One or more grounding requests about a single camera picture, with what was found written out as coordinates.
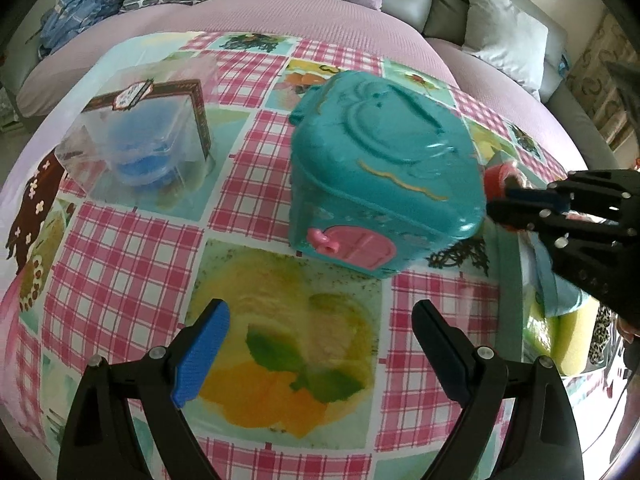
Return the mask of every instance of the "light blue cloth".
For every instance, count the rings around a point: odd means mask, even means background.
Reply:
[[[43,16],[40,58],[57,51],[82,31],[113,16],[124,0],[58,0]]]
[[[556,275],[552,270],[551,257],[538,234],[530,234],[533,249],[536,252],[536,269],[542,289],[545,305],[545,317],[564,316],[578,310],[587,301],[589,295]]]

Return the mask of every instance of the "human hand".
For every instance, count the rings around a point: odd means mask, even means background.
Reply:
[[[634,341],[634,338],[640,337],[640,329],[632,326],[628,321],[622,319],[621,317],[616,320],[616,328],[618,329],[618,333],[628,343],[632,343]]]

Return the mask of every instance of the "gray leather sofa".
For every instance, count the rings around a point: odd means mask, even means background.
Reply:
[[[618,168],[612,151],[558,75],[557,67],[566,44],[566,31],[531,1],[512,1],[549,29],[545,76],[540,91],[542,102],[573,139],[589,168]],[[11,98],[18,93],[37,63],[37,37],[30,41],[29,38],[38,29],[44,10],[54,3],[55,0],[38,0],[11,39],[5,41],[8,43],[7,61],[0,68],[0,82]],[[425,37],[440,38],[455,44],[464,42],[468,0],[383,0],[382,11],[408,23]],[[25,118],[24,123],[28,129],[35,130],[43,119]]]

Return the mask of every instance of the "sofa armrest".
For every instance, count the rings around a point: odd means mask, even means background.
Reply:
[[[620,164],[587,113],[564,82],[546,103],[566,130],[590,170],[618,170]]]
[[[6,44],[4,65],[0,67],[0,82],[7,91],[17,95],[27,76],[39,62],[40,19],[57,0],[32,0],[21,17],[11,39]]]

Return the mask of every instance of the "leopard print item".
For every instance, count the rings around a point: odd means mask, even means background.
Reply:
[[[598,315],[596,316],[596,324],[593,327],[593,336],[591,337],[591,346],[589,347],[589,361],[593,365],[597,365],[604,360],[604,349],[609,343],[609,326],[611,325],[611,310],[600,304]]]

